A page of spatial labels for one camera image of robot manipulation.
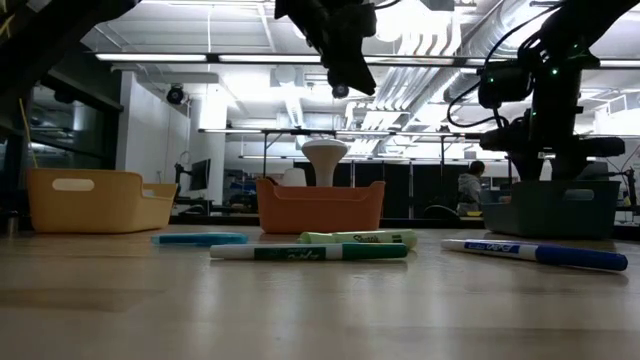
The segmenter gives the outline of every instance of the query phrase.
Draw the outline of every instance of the gray plastic bin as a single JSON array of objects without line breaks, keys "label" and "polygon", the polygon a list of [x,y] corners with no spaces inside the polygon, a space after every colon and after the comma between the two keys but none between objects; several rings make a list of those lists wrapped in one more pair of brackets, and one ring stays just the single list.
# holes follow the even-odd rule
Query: gray plastic bin
[{"label": "gray plastic bin", "polygon": [[513,186],[510,204],[484,204],[487,229],[536,238],[607,238],[618,181],[530,181]]}]

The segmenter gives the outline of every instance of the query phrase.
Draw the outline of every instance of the blue marker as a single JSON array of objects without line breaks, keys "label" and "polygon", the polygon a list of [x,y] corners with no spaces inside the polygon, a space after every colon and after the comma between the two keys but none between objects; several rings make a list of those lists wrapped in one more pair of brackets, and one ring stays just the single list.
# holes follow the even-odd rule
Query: blue marker
[{"label": "blue marker", "polygon": [[442,248],[473,254],[509,257],[559,266],[623,271],[627,257],[608,251],[576,249],[558,245],[536,245],[485,240],[442,240]]},{"label": "blue marker", "polygon": [[156,245],[188,244],[195,246],[212,246],[226,244],[246,244],[249,238],[245,234],[210,232],[191,234],[160,234],[151,237]]}]

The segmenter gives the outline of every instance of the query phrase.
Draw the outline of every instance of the blue eraser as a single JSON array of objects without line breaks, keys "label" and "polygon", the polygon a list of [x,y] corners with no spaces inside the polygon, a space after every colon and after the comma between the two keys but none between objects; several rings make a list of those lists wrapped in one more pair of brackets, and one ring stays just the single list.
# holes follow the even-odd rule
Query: blue eraser
[{"label": "blue eraser", "polygon": [[246,244],[249,238],[245,234],[210,232],[191,234],[160,234],[151,237],[156,245],[163,244],[192,244],[196,246],[212,246],[226,244]]}]

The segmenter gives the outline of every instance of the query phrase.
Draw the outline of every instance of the plastic bin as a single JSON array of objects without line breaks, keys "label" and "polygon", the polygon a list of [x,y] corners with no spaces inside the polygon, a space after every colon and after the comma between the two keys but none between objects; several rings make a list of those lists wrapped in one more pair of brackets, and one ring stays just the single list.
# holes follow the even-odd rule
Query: plastic bin
[{"label": "plastic bin", "polygon": [[483,204],[487,229],[536,238],[611,235],[620,182],[531,181],[513,185],[511,203]]},{"label": "plastic bin", "polygon": [[367,188],[274,186],[256,182],[260,227],[270,234],[373,231],[380,226],[384,182]]},{"label": "plastic bin", "polygon": [[43,233],[128,233],[169,223],[175,184],[143,184],[137,173],[31,169],[31,222]]}]

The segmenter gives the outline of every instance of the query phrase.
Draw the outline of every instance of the yellow plastic bin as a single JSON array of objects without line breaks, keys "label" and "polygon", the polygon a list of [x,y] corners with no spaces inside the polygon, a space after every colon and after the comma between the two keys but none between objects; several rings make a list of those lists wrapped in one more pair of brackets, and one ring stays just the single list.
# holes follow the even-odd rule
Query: yellow plastic bin
[{"label": "yellow plastic bin", "polygon": [[169,223],[175,184],[143,184],[137,173],[31,169],[31,222],[41,233],[128,233]]}]

